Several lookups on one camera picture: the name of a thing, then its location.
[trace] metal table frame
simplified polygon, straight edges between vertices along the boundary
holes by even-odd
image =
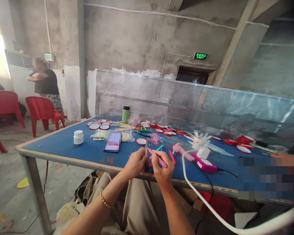
[[[42,188],[42,184],[41,184],[41,180],[40,180],[40,176],[39,176],[36,158],[48,160],[48,161],[54,161],[54,162],[58,162],[61,164],[79,166],[79,167],[83,167],[83,168],[87,168],[87,169],[91,169],[91,170],[104,171],[104,172],[108,172],[108,173],[118,173],[122,170],[122,168],[120,168],[120,167],[114,167],[114,166],[109,166],[109,165],[89,162],[89,161],[85,161],[85,160],[44,153],[44,152],[40,152],[40,151],[28,150],[28,149],[23,148],[24,146],[26,146],[30,143],[36,142],[37,140],[40,140],[42,138],[45,138],[49,135],[52,135],[52,134],[59,132],[59,131],[62,131],[62,130],[64,130],[64,128],[57,130],[55,132],[52,132],[50,134],[44,135],[42,137],[36,138],[34,140],[28,141],[24,144],[16,146],[16,149],[18,150],[18,152],[22,158],[22,163],[23,163],[24,170],[25,170],[27,178],[28,178],[29,186],[33,192],[35,207],[38,212],[38,217],[39,217],[44,235],[51,235],[53,233],[53,231],[51,228],[51,222],[49,219],[48,209],[47,209],[45,197],[43,194],[43,188]],[[153,174],[140,173],[136,178],[156,182],[155,176]],[[172,179],[172,182],[173,182],[174,186],[190,188],[185,180]],[[209,184],[198,183],[198,182],[191,182],[191,183],[194,185],[194,187],[196,189],[198,189],[200,191],[205,191],[205,192],[211,191],[211,186]],[[233,198],[237,198],[237,195],[238,195],[237,190],[222,188],[219,186],[214,186],[214,191],[215,191],[215,193],[222,194],[222,195],[229,196],[229,197],[233,197]],[[272,202],[274,201],[274,203],[282,203],[282,204],[289,204],[290,203],[287,200],[265,200],[265,201],[267,203],[269,201],[272,201]]]

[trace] smartphone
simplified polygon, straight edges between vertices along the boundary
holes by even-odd
[[[111,133],[104,152],[119,152],[121,147],[122,133]]]

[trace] green exit sign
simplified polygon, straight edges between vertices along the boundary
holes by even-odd
[[[207,57],[208,57],[208,54],[195,52],[195,55],[194,55],[193,59],[207,60]]]

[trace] blue tabletop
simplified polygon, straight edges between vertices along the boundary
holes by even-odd
[[[120,152],[104,152],[103,149],[106,145],[106,142],[94,141],[93,138],[90,138],[90,136],[95,133],[95,131],[90,130],[86,125],[86,123],[90,120],[86,120],[76,125],[69,126],[68,128],[63,129],[62,131],[56,132],[45,138],[25,145],[23,148],[123,168],[130,154],[142,147],[138,145],[136,142],[122,142]],[[81,145],[75,145],[73,143],[73,135],[74,131],[76,130],[82,130],[84,133],[84,143]],[[180,142],[182,143],[182,147],[185,150],[192,150],[191,144],[188,143],[189,139],[185,136],[179,134],[176,136],[165,136],[161,133],[158,133],[158,135],[165,138],[166,141],[164,141],[163,143],[160,142],[158,145],[152,145],[150,143],[151,149],[157,149],[160,145],[164,144],[163,151],[165,151],[169,156],[168,150],[170,149],[172,151],[172,146]],[[137,133],[133,133],[133,136],[135,139],[144,138],[143,136]],[[233,154],[234,157],[225,156],[220,153],[211,151],[208,160],[212,162],[215,166],[231,171],[236,175],[238,175],[239,173],[239,156],[268,158],[268,156],[263,155],[259,151],[259,149],[252,149],[251,154],[246,154],[237,150],[235,146],[230,146],[222,141],[211,139],[211,143],[220,148],[223,148],[228,153]],[[182,156],[179,153],[175,153],[174,157],[177,165],[174,169],[173,178],[184,180]],[[193,163],[187,161],[186,159],[185,162],[187,177],[190,181],[209,184],[208,180],[204,177],[202,172]],[[146,168],[146,173],[152,172],[152,168]],[[209,178],[214,186],[238,190],[238,179],[227,172],[218,171],[214,174],[209,174]]]

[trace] pliers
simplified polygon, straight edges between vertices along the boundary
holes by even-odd
[[[137,126],[135,127],[135,129],[138,130],[138,131],[143,130],[143,128],[146,130],[146,128],[143,127],[143,126],[139,127],[139,125],[137,125]]]
[[[150,135],[148,135],[146,133],[151,133],[151,131],[149,131],[149,130],[141,130],[141,131],[134,131],[134,132],[136,132],[136,133],[138,133],[138,134],[140,134],[140,135],[142,135],[144,137],[150,137]]]

